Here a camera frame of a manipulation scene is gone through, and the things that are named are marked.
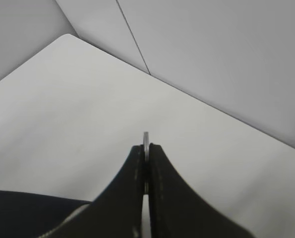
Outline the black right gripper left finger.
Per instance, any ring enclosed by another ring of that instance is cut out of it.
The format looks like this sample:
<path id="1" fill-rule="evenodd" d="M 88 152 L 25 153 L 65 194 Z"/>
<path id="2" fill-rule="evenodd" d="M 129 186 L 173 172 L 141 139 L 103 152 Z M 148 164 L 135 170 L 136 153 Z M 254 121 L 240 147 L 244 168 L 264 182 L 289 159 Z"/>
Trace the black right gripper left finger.
<path id="1" fill-rule="evenodd" d="M 44 238 L 140 238 L 145 194 L 143 145 L 133 146 L 123 166 L 90 204 L 72 213 Z"/>

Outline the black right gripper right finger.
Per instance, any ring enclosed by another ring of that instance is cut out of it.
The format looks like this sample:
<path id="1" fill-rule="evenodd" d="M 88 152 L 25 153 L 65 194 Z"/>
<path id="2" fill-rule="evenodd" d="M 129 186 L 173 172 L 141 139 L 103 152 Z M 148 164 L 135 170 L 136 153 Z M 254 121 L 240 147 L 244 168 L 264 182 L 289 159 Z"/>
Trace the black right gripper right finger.
<path id="1" fill-rule="evenodd" d="M 253 237 L 200 197 L 156 144 L 149 145 L 148 202 L 153 238 Z"/>

